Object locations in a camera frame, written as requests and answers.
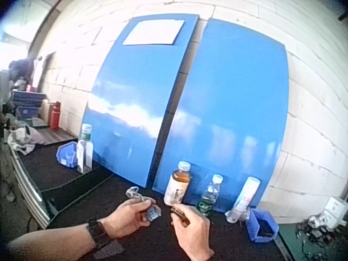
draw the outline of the red bottle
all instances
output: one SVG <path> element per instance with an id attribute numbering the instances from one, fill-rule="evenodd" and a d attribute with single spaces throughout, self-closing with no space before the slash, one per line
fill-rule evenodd
<path id="1" fill-rule="evenodd" d="M 58 129 L 60 116 L 60 102 L 56 102 L 51 113 L 51 129 Z"/>

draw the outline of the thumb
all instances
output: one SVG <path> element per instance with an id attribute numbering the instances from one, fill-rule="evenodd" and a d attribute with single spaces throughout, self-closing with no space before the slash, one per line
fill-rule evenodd
<path id="1" fill-rule="evenodd" d="M 151 200 L 145 200 L 145 201 L 133 204 L 132 208 L 133 210 L 135 210 L 135 212 L 141 212 L 148 209 L 149 206 L 151 206 L 151 204 L 152 204 Z"/>

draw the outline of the water bottle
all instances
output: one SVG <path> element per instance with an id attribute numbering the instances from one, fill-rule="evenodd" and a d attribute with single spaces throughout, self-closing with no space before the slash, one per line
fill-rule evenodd
<path id="1" fill-rule="evenodd" d="M 91 124 L 82 124 L 80 138 L 77 142 L 77 170 L 85 174 L 92 170 L 93 143 L 91 141 Z"/>
<path id="2" fill-rule="evenodd" d="M 213 181 L 209 184 L 206 191 L 202 194 L 201 199 L 198 201 L 196 208 L 204 216 L 207 216 L 220 193 L 220 184 L 222 183 L 223 177 L 220 175 L 214 175 Z"/>

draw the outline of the cinder block wall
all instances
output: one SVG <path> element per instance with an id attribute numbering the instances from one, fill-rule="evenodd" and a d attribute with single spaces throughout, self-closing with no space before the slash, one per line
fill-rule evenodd
<path id="1" fill-rule="evenodd" d="M 60 126 L 78 135 L 96 75 L 127 21 L 162 13 L 200 15 L 179 89 L 210 17 L 259 31 L 286 46 L 287 126 L 259 207 L 279 222 L 296 222 L 320 212 L 330 196 L 341 196 L 348 179 L 348 29 L 317 1 L 75 0 L 40 50 L 40 55 L 56 51 L 43 91 L 62 102 Z"/>

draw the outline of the white bottle cap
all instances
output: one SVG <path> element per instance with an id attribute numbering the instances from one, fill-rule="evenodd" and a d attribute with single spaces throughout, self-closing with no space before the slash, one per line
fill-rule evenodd
<path id="1" fill-rule="evenodd" d="M 189 171 L 191 164 L 185 161 L 179 161 L 178 168 L 182 171 Z"/>
<path id="2" fill-rule="evenodd" d="M 92 133 L 92 125 L 84 123 L 82 124 L 82 132 L 86 134 L 91 134 Z"/>
<path id="3" fill-rule="evenodd" d="M 213 176 L 213 182 L 214 182 L 215 184 L 221 184 L 221 183 L 222 183 L 222 180 L 223 180 L 223 177 L 222 177 L 221 175 L 215 174 L 215 175 Z"/>

